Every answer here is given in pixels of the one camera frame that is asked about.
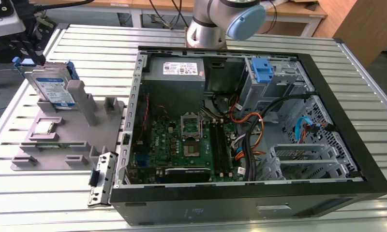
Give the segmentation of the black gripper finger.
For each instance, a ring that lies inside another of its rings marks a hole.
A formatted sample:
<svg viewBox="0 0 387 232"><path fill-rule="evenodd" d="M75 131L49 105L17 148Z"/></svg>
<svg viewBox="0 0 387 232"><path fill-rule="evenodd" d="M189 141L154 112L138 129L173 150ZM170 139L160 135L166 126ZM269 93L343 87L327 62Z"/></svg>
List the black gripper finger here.
<svg viewBox="0 0 387 232"><path fill-rule="evenodd" d="M46 16L35 16L35 25L33 29L33 44L35 53L45 55L45 47L55 29L55 22Z"/></svg>
<svg viewBox="0 0 387 232"><path fill-rule="evenodd" d="M29 39L25 33L17 34L18 48L26 53L35 65L42 66L45 64L45 56L42 52L35 49L33 41Z"/></svg>

